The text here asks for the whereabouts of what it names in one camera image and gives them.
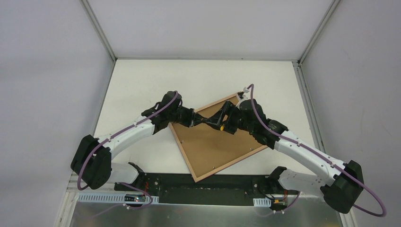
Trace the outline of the wooden picture frame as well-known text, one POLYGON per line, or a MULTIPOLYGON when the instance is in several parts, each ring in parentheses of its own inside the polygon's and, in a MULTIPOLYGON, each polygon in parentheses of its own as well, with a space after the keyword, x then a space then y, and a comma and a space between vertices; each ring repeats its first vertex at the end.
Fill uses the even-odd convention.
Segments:
POLYGON ((171 123, 169 128, 195 182, 266 149, 246 131, 230 134, 205 124, 187 128, 171 123))

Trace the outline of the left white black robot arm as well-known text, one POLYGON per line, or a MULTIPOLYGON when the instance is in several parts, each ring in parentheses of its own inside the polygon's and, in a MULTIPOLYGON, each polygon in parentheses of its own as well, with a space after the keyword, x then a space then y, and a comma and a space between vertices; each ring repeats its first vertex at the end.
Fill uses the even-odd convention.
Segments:
POLYGON ((114 163, 113 159, 134 143, 165 129, 170 123, 193 127, 206 119, 182 104, 177 91, 167 92, 160 102, 143 111, 130 125, 100 137, 87 135, 78 145, 71 169, 78 175, 77 188, 98 189, 105 183, 126 183, 132 191, 144 186, 144 178, 134 164, 114 163))

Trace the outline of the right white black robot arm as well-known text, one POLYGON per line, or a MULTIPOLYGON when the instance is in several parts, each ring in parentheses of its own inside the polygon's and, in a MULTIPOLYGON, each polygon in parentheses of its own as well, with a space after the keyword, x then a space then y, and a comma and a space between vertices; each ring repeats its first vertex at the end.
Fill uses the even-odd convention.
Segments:
POLYGON ((313 175, 307 175, 277 167, 268 181, 270 191, 275 194, 286 189, 308 192, 323 198, 334 210, 346 214, 363 191, 363 187, 355 182, 364 181, 359 163, 354 160, 345 163, 315 148, 307 150, 307 145, 287 126, 266 118, 256 101, 248 99, 238 105, 226 101, 203 123, 230 134, 237 130, 246 131, 258 143, 293 158, 313 172, 313 175))

